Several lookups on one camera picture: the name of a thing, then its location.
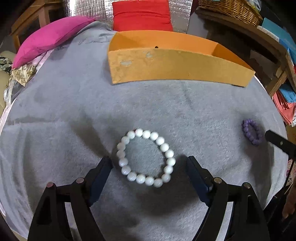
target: silver insulation foil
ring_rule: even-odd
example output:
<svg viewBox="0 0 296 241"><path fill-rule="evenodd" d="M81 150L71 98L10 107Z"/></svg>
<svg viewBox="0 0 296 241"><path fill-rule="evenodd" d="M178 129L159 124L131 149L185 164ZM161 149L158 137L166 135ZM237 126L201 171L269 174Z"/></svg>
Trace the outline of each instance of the silver insulation foil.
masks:
<svg viewBox="0 0 296 241"><path fill-rule="evenodd" d="M113 27L112 2L124 0L64 0L66 16L95 18ZM170 19L175 32L186 33L192 0L169 0Z"/></svg>

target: red paper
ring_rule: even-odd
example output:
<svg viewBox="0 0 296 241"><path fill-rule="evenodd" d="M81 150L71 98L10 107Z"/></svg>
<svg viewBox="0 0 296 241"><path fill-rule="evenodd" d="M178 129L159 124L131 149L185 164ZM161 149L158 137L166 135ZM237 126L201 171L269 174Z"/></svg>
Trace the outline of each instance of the red paper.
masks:
<svg viewBox="0 0 296 241"><path fill-rule="evenodd" d="M278 109L279 113L281 114L284 122L287 125L291 125L293 118L294 118L294 113L295 113L295 107L296 103L288 103L282 96L280 91L277 91L273 97L272 97L273 102L276 105L276 108Z"/></svg>
<svg viewBox="0 0 296 241"><path fill-rule="evenodd" d="M173 31L168 0L117 1L112 6L115 31Z"/></svg>

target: table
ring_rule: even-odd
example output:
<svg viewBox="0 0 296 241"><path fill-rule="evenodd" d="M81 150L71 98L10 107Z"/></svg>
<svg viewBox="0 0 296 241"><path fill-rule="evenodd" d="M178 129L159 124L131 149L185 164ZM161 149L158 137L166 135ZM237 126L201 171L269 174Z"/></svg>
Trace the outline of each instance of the table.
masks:
<svg viewBox="0 0 296 241"><path fill-rule="evenodd" d="M16 51L33 32L63 16L62 0L36 0L12 25L11 35Z"/></svg>
<svg viewBox="0 0 296 241"><path fill-rule="evenodd" d="M296 75L293 63L287 50L276 40L254 26L246 24L238 19L204 9L197 9L195 13L203 19L220 23L242 33L248 38L251 38L263 51L269 52L269 54L276 59L276 70L274 71L272 79L262 71L262 68L255 60L250 60L248 58L244 59L244 61L256 71L256 75L260 80L268 78L268 83L264 84L264 87L270 97L272 97L279 87L286 81L286 78L289 79L293 90L296 92Z"/></svg>

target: pink pillow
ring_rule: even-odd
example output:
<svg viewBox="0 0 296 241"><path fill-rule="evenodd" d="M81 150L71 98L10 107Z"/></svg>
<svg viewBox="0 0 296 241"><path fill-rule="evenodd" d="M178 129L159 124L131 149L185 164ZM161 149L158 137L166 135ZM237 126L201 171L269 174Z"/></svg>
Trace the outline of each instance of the pink pillow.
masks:
<svg viewBox="0 0 296 241"><path fill-rule="evenodd" d="M57 47L93 21L95 21L93 18L74 16L59 19L42 27L23 42L12 68L18 68L38 55Z"/></svg>

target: metal screw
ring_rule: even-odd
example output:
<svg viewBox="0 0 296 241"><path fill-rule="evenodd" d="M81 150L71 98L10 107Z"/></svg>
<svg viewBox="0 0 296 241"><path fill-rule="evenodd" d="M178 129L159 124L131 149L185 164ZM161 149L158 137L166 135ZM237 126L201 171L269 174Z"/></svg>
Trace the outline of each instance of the metal screw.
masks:
<svg viewBox="0 0 296 241"><path fill-rule="evenodd" d="M249 183L244 183L244 187L246 187L246 188L250 188L250 187L251 187L251 184L249 184Z"/></svg>
<svg viewBox="0 0 296 241"><path fill-rule="evenodd" d="M222 179L219 178L219 177L215 177L215 178L214 178L214 182L215 182L215 183L221 183L221 182L222 182Z"/></svg>
<svg viewBox="0 0 296 241"><path fill-rule="evenodd" d="M77 182L78 184L81 184L81 183L84 182L84 178L83 178L83 177L77 178L77 179L76 179L76 182Z"/></svg>
<svg viewBox="0 0 296 241"><path fill-rule="evenodd" d="M48 182L48 183L46 184L46 187L47 187L47 188L51 188L53 185L54 185L53 182Z"/></svg>

